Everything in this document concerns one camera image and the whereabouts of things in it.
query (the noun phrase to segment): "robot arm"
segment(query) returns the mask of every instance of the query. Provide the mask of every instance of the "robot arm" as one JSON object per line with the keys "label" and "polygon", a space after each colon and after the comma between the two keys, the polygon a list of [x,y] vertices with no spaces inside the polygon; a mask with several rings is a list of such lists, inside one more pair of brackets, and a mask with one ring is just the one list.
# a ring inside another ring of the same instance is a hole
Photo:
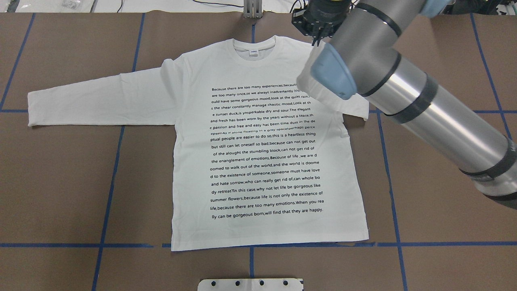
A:
{"label": "robot arm", "polygon": [[[312,0],[297,16],[307,13],[308,17],[296,20],[302,23],[295,26],[307,27],[304,22],[313,26],[310,22],[316,22],[318,15],[331,15],[324,9],[337,5],[322,5],[329,2],[344,3],[345,13],[351,3]],[[359,93],[454,162],[486,197],[517,209],[515,143],[392,48],[419,13],[435,16],[448,2],[361,0],[342,23],[300,30],[313,36],[313,44],[335,31],[312,65],[311,75],[343,99]]]}

